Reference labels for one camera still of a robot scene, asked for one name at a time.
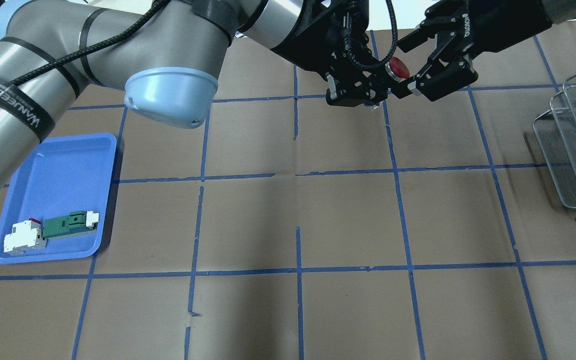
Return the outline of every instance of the green electrical component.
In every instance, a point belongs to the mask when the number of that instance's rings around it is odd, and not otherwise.
[[[94,231],[96,226],[86,226],[86,211],[73,211],[68,216],[46,219],[43,222],[43,237],[59,239],[84,232]]]

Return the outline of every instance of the blue tray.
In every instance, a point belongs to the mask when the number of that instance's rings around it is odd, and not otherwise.
[[[14,172],[0,217],[0,264],[86,258],[101,244],[117,139],[108,133],[53,137]],[[13,256],[3,251],[15,223],[61,217],[78,210],[99,213],[96,231],[48,240],[43,250]]]

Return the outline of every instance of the grid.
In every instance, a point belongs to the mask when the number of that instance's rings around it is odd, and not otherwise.
[[[370,37],[372,39],[372,46],[374,53],[377,57],[377,44],[375,41],[374,32],[370,32]],[[78,345],[80,342],[80,336],[82,333],[83,321],[85,319],[87,302],[90,294],[90,288],[93,280],[96,279],[117,279],[117,278],[167,278],[167,277],[186,277],[190,280],[189,286],[189,296],[187,311],[190,316],[199,316],[194,312],[194,297],[195,297],[195,281],[197,277],[209,277],[209,276],[251,276],[260,274],[296,274],[297,275],[297,326],[298,326],[298,354],[299,359],[303,360],[306,358],[306,353],[304,350],[304,300],[302,291],[302,275],[305,273],[318,273],[318,272],[370,272],[370,271],[402,271],[407,272],[409,278],[409,287],[411,292],[411,302],[413,307],[414,325],[416,330],[416,338],[418,342],[418,350],[420,358],[425,360],[425,348],[422,333],[422,323],[423,314],[420,314],[416,285],[414,273],[416,271],[425,270],[438,270],[438,269],[487,269],[487,268],[517,268],[519,273],[519,278],[521,280],[521,285],[523,288],[526,305],[528,307],[528,312],[530,314],[530,319],[532,321],[532,326],[534,328],[534,335],[541,353],[541,358],[546,360],[548,358],[547,349],[544,346],[542,340],[542,335],[539,328],[539,323],[537,316],[535,315],[535,310],[533,308],[533,303],[531,299],[530,289],[528,288],[528,283],[526,282],[526,276],[524,274],[524,267],[547,267],[547,266],[562,266],[562,265],[576,265],[576,260],[542,260],[542,261],[522,261],[519,251],[516,249],[515,237],[508,215],[508,210],[506,209],[506,203],[504,199],[504,194],[499,184],[497,170],[499,169],[521,169],[521,168],[533,168],[533,167],[544,167],[545,164],[532,164],[532,163],[517,163],[517,164],[495,164],[492,158],[489,143],[487,141],[485,130],[482,126],[482,121],[480,119],[480,114],[478,112],[477,104],[473,96],[474,92],[478,91],[499,91],[499,90],[514,90],[514,89],[554,89],[559,91],[560,84],[557,84],[553,71],[546,59],[546,54],[542,49],[539,40],[535,36],[535,45],[539,50],[543,64],[546,71],[551,79],[551,84],[535,84],[535,85],[522,85],[522,86],[484,86],[484,87],[471,87],[460,89],[459,91],[467,92],[472,110],[477,121],[478,131],[481,137],[484,150],[486,152],[487,164],[473,164],[471,166],[441,166],[434,168],[400,168],[398,167],[395,151],[393,149],[393,137],[391,135],[390,119],[388,113],[388,106],[386,102],[382,104],[382,111],[384,115],[384,125],[386,127],[386,135],[388,140],[388,149],[390,153],[391,168],[375,168],[368,170],[339,170],[339,171],[312,171],[309,173],[299,173],[295,176],[336,176],[345,174],[378,174],[386,173],[393,174],[395,180],[395,194],[397,199],[398,211],[400,214],[400,223],[402,228],[402,235],[404,241],[404,250],[406,255],[406,264],[394,264],[394,265],[382,265],[382,266],[330,266],[330,267],[303,267],[302,266],[302,242],[301,242],[301,229],[297,226],[295,229],[295,267],[290,268],[268,268],[268,269],[250,269],[250,270],[211,270],[211,271],[198,271],[197,270],[197,259],[200,250],[200,239],[201,239],[201,221],[202,221],[202,202],[204,199],[204,186],[199,187],[198,202],[197,202],[197,212],[196,212],[196,227],[194,233],[194,247],[192,251],[192,267],[190,271],[171,271],[171,272],[146,272],[146,273],[95,273],[96,260],[98,255],[95,253],[91,258],[91,263],[89,271],[87,274],[66,274],[66,275],[0,275],[0,281],[5,280],[86,280],[86,287],[84,290],[84,297],[82,305],[80,308],[80,315],[77,323],[77,332],[73,343],[73,349],[71,353],[71,358],[74,360],[77,358]],[[310,98],[324,98],[324,95],[298,95],[298,81],[297,81],[297,68],[294,66],[294,94],[293,96],[270,96],[270,97],[256,97],[256,98],[228,98],[228,99],[218,99],[215,103],[228,103],[228,102],[249,102],[249,101],[276,101],[276,100],[294,100],[294,138],[296,139],[299,135],[299,114],[298,114],[298,100],[310,99]],[[124,125],[126,123],[126,115],[128,110],[123,104],[110,104],[110,105],[92,105],[92,106],[78,106],[71,107],[70,110],[89,110],[89,109],[112,109],[112,108],[122,108],[123,114],[121,116],[121,125],[119,126],[118,132],[118,146],[121,143],[122,134],[124,130]],[[210,115],[208,115],[205,121],[205,132],[203,135],[203,146],[201,154],[201,173],[198,177],[165,177],[165,178],[128,178],[119,179],[119,174],[115,173],[113,178],[113,184],[126,184],[126,183],[153,183],[153,182],[210,182],[212,180],[231,180],[231,179],[249,179],[249,178],[271,178],[274,173],[252,173],[252,174],[240,174],[240,175],[213,175],[206,176],[206,154],[208,148],[208,135],[210,131]],[[409,237],[407,231],[407,222],[405,214],[405,204],[402,199],[402,189],[400,187],[400,173],[406,172],[424,172],[424,171],[461,171],[461,170],[489,170],[490,176],[494,181],[494,186],[496,188],[496,195],[498,196],[498,205],[502,210],[503,219],[505,221],[506,231],[508,233],[510,243],[514,252],[513,262],[473,262],[473,263],[456,263],[456,264],[414,264],[412,259]],[[185,339],[184,339],[184,358],[188,358],[188,352],[190,348],[190,339],[192,336],[192,328],[190,326],[185,328]]]

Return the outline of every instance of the light blue joint cap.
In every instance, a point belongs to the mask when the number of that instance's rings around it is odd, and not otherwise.
[[[10,20],[24,5],[34,0],[7,0],[0,7],[0,40],[6,37]]]
[[[194,129],[203,124],[217,93],[217,79],[187,67],[139,71],[125,85],[128,109],[168,125]]]

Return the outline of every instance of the red button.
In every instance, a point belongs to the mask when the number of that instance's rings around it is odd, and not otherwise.
[[[391,57],[388,62],[388,67],[392,73],[402,79],[408,79],[410,77],[410,70],[407,68],[406,64],[397,57]]]

